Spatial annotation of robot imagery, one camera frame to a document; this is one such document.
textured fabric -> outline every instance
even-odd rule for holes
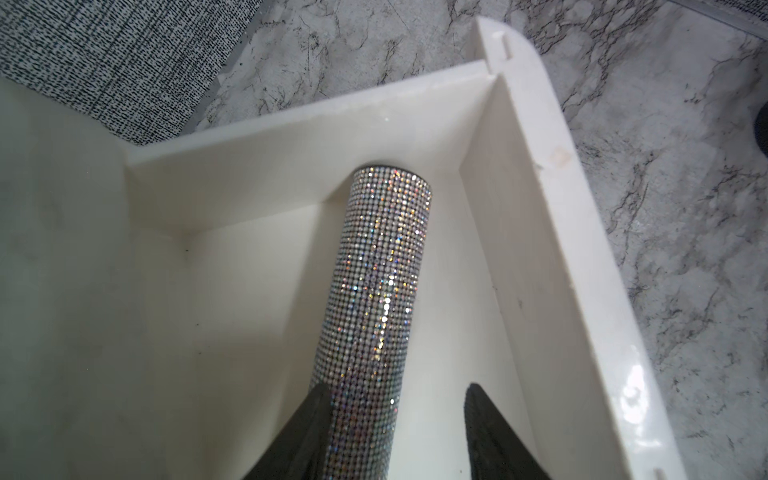
[[[768,0],[673,0],[716,20],[768,39]]]
[[[0,74],[136,144],[174,137],[261,0],[0,3]]]

rhinestone cylinder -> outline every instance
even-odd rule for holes
[[[353,175],[310,388],[330,387],[324,478],[386,478],[432,193],[418,175]]]

white plastic wall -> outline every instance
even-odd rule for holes
[[[475,27],[499,83],[461,172],[542,462],[562,478],[685,478],[544,65],[508,26]]]
[[[116,139],[0,79],[0,477],[166,478]]]
[[[492,82],[477,61],[137,148],[135,214],[195,232],[323,201],[370,162],[455,171]]]

white plastic tray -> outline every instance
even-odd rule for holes
[[[2,84],[4,118],[32,119],[6,128],[22,147],[5,150],[66,170],[13,177],[56,184],[65,212],[60,230],[38,232],[63,272],[46,295],[82,284],[75,298],[101,302],[31,315],[123,346],[72,362],[99,367],[80,375],[103,385],[106,416],[157,420],[161,442],[139,449],[97,417],[84,432],[171,478],[246,472],[307,392],[349,174],[383,162],[434,195],[389,477],[469,478],[462,404],[478,382],[554,480],[685,479],[544,67],[508,26],[476,27],[466,65],[148,147]],[[108,254],[120,245],[134,254]],[[78,256],[91,262],[61,260]],[[120,295],[86,280],[102,277]],[[126,299],[136,308],[112,314]],[[86,437],[67,437],[68,461],[98,450]]]

marble veining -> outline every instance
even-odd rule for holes
[[[542,54],[692,480],[768,478],[764,42],[664,0],[276,0],[197,129],[462,63],[472,18]]]

